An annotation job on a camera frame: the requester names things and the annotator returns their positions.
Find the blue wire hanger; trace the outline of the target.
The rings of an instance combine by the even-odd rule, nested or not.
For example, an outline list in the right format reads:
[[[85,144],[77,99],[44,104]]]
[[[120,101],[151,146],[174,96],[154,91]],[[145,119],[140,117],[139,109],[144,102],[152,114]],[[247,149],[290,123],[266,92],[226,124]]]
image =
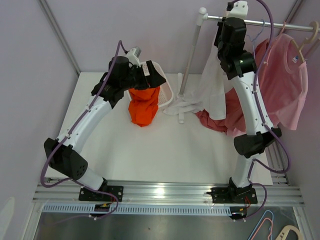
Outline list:
[[[257,39],[259,38],[259,36],[263,33],[264,31],[264,28],[265,28],[265,20],[262,19],[262,27],[261,27],[261,30],[257,33],[257,35],[255,37],[251,37],[250,35],[246,35],[250,42],[251,42],[251,45],[252,45],[252,54],[253,54],[253,58],[255,59],[256,58],[256,51],[255,51],[255,48],[256,48],[256,41]]]

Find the orange t shirt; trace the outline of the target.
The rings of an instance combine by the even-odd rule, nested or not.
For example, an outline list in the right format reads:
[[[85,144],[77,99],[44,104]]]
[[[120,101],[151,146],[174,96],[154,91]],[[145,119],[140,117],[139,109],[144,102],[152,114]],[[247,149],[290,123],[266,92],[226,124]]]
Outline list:
[[[129,89],[131,101],[128,111],[133,124],[146,127],[152,123],[159,109],[159,93],[160,87],[145,90]]]

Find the white t shirt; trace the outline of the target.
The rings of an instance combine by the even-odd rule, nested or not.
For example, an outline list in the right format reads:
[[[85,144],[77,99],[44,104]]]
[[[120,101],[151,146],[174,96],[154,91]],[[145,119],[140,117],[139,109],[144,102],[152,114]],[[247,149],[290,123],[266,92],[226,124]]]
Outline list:
[[[185,93],[163,112],[173,116],[178,115],[179,110],[195,114],[207,111],[213,120],[225,119],[227,111],[224,83],[228,78],[220,63],[218,48],[212,46],[197,88]]]

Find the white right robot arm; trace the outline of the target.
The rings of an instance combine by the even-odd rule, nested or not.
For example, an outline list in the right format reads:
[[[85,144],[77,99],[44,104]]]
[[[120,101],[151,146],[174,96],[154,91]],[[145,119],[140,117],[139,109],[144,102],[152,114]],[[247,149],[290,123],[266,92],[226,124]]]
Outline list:
[[[254,56],[244,50],[246,32],[243,19],[224,17],[218,22],[214,41],[220,66],[235,89],[245,121],[245,134],[233,140],[238,159],[227,187],[227,196],[235,203],[253,195],[250,176],[254,163],[275,141],[275,137],[281,136],[280,129],[265,121],[268,113],[259,92],[257,65]]]

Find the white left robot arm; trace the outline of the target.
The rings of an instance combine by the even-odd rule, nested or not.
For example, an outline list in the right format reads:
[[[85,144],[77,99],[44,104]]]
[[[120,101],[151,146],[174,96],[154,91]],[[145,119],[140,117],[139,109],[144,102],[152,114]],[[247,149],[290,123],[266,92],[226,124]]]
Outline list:
[[[126,56],[113,57],[108,72],[94,86],[88,103],[74,123],[57,138],[44,142],[48,166],[90,189],[95,200],[105,199],[108,188],[103,185],[104,178],[91,170],[81,156],[87,139],[126,91],[153,89],[166,81],[163,71],[151,60],[134,65]]]

